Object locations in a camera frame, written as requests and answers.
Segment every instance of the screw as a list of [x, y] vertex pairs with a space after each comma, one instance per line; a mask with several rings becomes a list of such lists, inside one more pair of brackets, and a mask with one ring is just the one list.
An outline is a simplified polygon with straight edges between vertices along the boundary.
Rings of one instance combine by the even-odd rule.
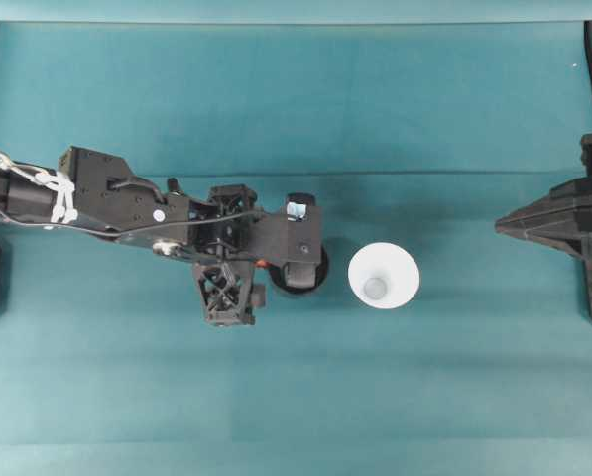
[[156, 222], [161, 223], [162, 221], [164, 221], [166, 219], [166, 214], [164, 213], [163, 210], [155, 210], [153, 211], [153, 218], [155, 219]]

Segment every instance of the white cable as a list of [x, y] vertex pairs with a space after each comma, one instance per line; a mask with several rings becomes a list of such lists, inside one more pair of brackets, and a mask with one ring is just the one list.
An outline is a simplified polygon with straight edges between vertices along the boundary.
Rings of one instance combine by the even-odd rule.
[[[25, 169], [33, 171], [34, 174], [26, 172]], [[56, 204], [51, 215], [51, 223], [68, 224], [77, 219], [77, 210], [73, 204], [75, 184], [64, 172], [56, 171], [56, 174], [52, 176], [49, 171], [42, 167], [16, 164], [2, 151], [0, 151], [0, 170], [11, 171], [35, 185], [44, 186], [56, 193]]]

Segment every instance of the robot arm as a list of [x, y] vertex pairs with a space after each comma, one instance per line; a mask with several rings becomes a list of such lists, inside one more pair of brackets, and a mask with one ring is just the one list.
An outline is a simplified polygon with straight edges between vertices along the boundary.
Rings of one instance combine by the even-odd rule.
[[269, 213], [245, 185], [213, 187], [206, 200], [136, 177], [120, 157], [71, 147], [56, 171], [16, 164], [0, 152], [0, 220], [69, 228], [113, 243], [149, 248], [192, 263], [207, 322], [253, 324], [265, 289], [256, 268], [285, 292], [315, 290], [326, 276], [321, 210], [311, 195], [288, 195]]

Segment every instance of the teal fabric surface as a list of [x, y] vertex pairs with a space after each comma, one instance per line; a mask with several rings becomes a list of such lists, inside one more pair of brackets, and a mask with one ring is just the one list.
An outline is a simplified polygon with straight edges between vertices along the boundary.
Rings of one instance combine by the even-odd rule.
[[[0, 25], [16, 159], [309, 191], [331, 257], [318, 293], [215, 329], [187, 265], [0, 226], [0, 475], [592, 475], [579, 266], [493, 230], [580, 173], [581, 28]], [[409, 305], [352, 295], [373, 241], [415, 256]]]
[[142, 175], [579, 171], [581, 23], [0, 25], [0, 147]]
[[0, 0], [0, 20], [408, 24], [592, 20], [592, 0]]

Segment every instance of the black wheel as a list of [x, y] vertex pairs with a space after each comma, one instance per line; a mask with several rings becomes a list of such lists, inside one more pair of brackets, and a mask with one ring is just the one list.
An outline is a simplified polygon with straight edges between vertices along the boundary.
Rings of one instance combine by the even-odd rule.
[[289, 293], [290, 295], [305, 295], [315, 291], [321, 286], [322, 283], [324, 283], [324, 280], [326, 280], [326, 276], [328, 275], [328, 267], [328, 255], [322, 246], [322, 262], [315, 268], [315, 286], [311, 288], [293, 288], [291, 286], [287, 286], [284, 270], [277, 266], [269, 267], [269, 276], [271, 277], [274, 285], [286, 293]]

